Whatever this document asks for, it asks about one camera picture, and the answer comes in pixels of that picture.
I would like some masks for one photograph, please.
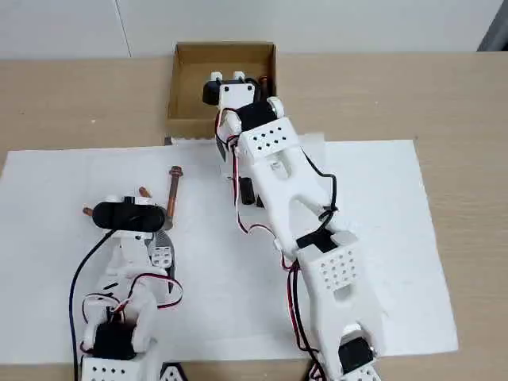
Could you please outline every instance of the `black plastic part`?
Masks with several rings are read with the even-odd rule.
[[[257,196],[257,199],[256,199],[256,206],[258,208],[264,208],[263,200],[261,199],[261,197],[259,195]]]
[[[374,360],[374,352],[363,337],[357,337],[339,347],[343,373],[347,374]]]
[[[244,83],[240,79],[230,79],[225,81],[208,81],[203,86],[203,98],[202,100],[207,105],[216,106],[219,104],[219,94],[221,93],[221,85],[237,85]]]
[[[92,354],[110,360],[131,360],[136,356],[132,338],[135,325],[119,321],[102,323],[97,327]]]
[[[181,363],[163,363],[162,364],[162,368],[160,369],[160,376],[159,376],[160,381],[171,381],[170,379],[161,379],[162,375],[164,374],[166,369],[168,369],[169,367],[175,367],[175,368],[177,368],[178,369],[178,373],[182,377],[182,380],[183,381],[189,381],[189,379],[185,375],[185,372],[183,371]]]
[[[327,229],[318,229],[298,238],[296,244],[299,248],[306,248],[307,246],[315,244],[321,252],[329,252],[337,248],[337,244],[330,238],[332,235],[332,232]]]
[[[103,229],[154,233],[162,228],[166,215],[158,206],[127,202],[101,202],[92,214]]]
[[[217,144],[217,148],[221,153],[222,159],[225,161],[225,148],[219,137],[215,137],[215,143]]]
[[[252,186],[252,180],[249,177],[240,177],[240,196],[241,203],[244,205],[252,205],[256,202],[254,187]]]
[[[267,101],[255,102],[237,109],[237,115],[241,120],[241,130],[249,131],[260,125],[266,125],[277,119],[271,104]]]

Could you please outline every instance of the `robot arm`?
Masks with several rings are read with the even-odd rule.
[[[146,197],[108,198],[84,211],[98,227],[117,231],[106,271],[83,300],[81,349],[87,356],[81,380],[159,380],[156,313],[183,296],[173,279],[174,249],[163,230],[167,214]]]
[[[268,213],[275,246],[294,261],[292,270],[302,271],[317,343],[313,357],[325,373],[319,377],[379,379],[371,365],[384,350],[381,309],[366,277],[357,237],[339,226],[335,180],[331,195],[321,188],[316,174],[324,174],[302,150],[277,97],[254,102],[253,94],[246,96],[249,84],[241,75],[234,82],[221,81],[217,73],[212,77],[203,99],[210,100],[206,92],[216,88],[218,100],[212,104],[219,108],[217,146],[226,167],[236,166],[233,181],[240,175],[252,180],[250,191],[257,193]],[[284,175],[275,167],[282,167]],[[319,224],[302,237],[291,232],[290,203],[295,199]]]

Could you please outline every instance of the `metal bolt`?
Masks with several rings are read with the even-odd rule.
[[[175,215],[176,191],[178,190],[179,178],[183,176],[183,171],[181,167],[175,165],[174,167],[171,167],[169,174],[171,175],[171,185],[169,187],[169,198],[167,199],[166,230],[169,230],[173,227],[173,216]]]
[[[85,206],[83,208],[83,213],[85,213],[87,216],[92,217],[92,215],[94,214],[94,210],[89,208],[88,206]]]

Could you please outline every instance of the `white wall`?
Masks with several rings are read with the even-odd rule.
[[[156,56],[179,40],[272,40],[282,52],[475,51],[501,3],[0,0],[0,58]]]

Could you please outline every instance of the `white paper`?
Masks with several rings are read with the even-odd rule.
[[[364,246],[383,307],[387,355],[457,349],[448,290],[411,141],[327,143],[344,220]],[[71,361],[67,297],[71,278],[102,231],[81,212],[108,194],[147,187],[164,204],[168,169],[183,167],[175,227],[183,302],[159,312],[165,360],[302,357],[287,316],[287,274],[262,231],[236,226],[230,184],[210,142],[177,147],[10,152],[0,178],[0,363]],[[248,222],[263,211],[243,207]],[[108,261],[106,244],[83,270],[80,298]],[[307,316],[305,287],[300,289]]]

